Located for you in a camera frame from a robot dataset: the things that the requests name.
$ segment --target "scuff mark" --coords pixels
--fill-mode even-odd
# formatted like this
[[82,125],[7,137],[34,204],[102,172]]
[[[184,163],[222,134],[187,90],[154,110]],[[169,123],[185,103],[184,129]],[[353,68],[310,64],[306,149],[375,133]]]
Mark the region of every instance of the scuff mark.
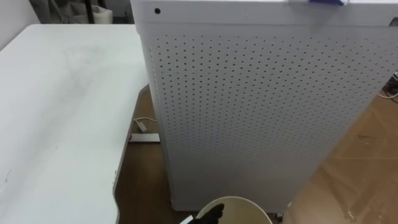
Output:
[[360,140],[362,140],[362,139],[377,139],[377,137],[372,137],[372,136],[363,136],[363,135],[358,135],[358,138],[360,139]]
[[6,181],[5,181],[5,183],[7,183],[7,181],[8,181],[8,176],[10,175],[10,173],[11,173],[11,170],[10,171],[8,171],[8,173],[7,173],[7,175],[6,175]]

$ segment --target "white table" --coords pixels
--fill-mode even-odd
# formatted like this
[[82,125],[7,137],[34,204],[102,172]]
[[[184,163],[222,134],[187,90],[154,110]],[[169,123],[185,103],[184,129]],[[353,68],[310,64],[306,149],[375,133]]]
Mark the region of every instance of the white table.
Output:
[[134,26],[33,25],[0,52],[0,223],[115,223],[147,85]]

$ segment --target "blue tape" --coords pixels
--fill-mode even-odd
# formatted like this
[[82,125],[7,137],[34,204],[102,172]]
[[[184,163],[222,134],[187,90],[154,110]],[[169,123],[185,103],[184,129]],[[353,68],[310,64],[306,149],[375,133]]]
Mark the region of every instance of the blue tape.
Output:
[[344,6],[344,3],[340,0],[310,0],[310,2]]

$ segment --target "bucket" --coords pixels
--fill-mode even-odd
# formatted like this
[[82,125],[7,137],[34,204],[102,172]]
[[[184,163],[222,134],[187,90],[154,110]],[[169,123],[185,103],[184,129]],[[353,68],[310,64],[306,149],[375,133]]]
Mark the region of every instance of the bucket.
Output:
[[200,210],[197,218],[201,218],[218,204],[224,204],[223,216],[219,224],[272,224],[267,214],[254,202],[235,196],[216,199]]

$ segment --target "white perforated cabinet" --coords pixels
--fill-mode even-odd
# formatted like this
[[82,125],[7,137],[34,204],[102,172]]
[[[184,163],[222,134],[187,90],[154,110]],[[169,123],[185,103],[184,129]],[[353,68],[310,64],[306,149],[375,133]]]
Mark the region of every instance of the white perforated cabinet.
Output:
[[283,212],[397,69],[395,1],[133,1],[176,210]]

